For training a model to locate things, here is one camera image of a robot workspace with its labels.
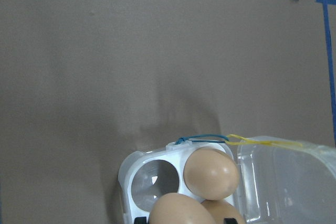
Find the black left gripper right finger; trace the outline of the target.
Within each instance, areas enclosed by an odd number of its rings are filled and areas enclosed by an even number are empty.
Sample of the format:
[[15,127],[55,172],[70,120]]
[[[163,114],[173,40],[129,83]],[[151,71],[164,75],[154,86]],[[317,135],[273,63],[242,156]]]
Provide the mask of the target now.
[[224,218],[223,224],[236,224],[235,218]]

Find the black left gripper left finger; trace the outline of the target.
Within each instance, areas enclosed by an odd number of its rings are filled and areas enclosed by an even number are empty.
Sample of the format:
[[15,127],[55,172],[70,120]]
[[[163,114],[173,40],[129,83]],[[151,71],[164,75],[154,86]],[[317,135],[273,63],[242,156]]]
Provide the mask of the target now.
[[136,217],[134,219],[134,224],[147,224],[147,217],[146,216]]

